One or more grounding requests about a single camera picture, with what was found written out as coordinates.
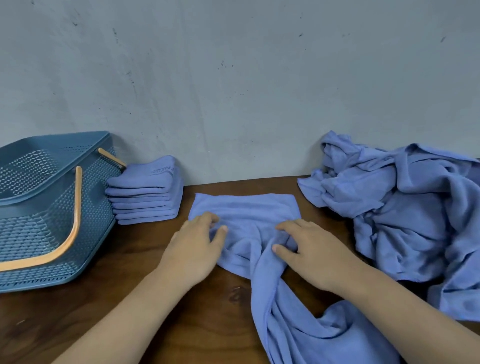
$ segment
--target hand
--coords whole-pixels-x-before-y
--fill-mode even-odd
[[[347,285],[365,267],[339,239],[313,222],[298,219],[277,225],[297,242],[298,252],[293,253],[282,245],[273,245],[272,250],[294,271],[313,286],[343,295]]]
[[[219,217],[205,212],[183,223],[163,252],[157,271],[189,290],[204,280],[220,257],[228,228],[223,225],[210,242],[209,230]]]

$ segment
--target wooden table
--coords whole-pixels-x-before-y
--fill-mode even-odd
[[[352,248],[351,222],[310,204],[296,180],[278,177],[185,187],[176,219],[115,226],[92,263],[73,282],[0,295],[0,363],[51,363],[113,309],[157,266],[171,236],[187,219],[195,192],[293,194],[304,219],[331,231]],[[316,316],[339,300],[290,269],[283,278]],[[480,333],[479,324],[468,327]],[[169,315],[142,363],[268,363],[252,320],[250,282],[215,267]]]

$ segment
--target stack of folded towels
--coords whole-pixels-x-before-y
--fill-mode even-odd
[[[178,215],[183,179],[175,158],[130,164],[118,177],[107,180],[105,194],[120,225],[162,221]]]

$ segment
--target forearm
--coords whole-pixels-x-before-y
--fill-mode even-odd
[[[135,364],[187,289],[157,269],[54,364]]]
[[[363,266],[340,293],[387,337],[409,364],[478,363],[480,337],[381,271]]]

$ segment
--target left hand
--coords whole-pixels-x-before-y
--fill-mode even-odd
[[[192,221],[185,221],[163,252],[157,271],[189,290],[204,280],[220,257],[228,228],[223,225],[210,242],[210,228],[219,221],[211,212],[204,212]]]

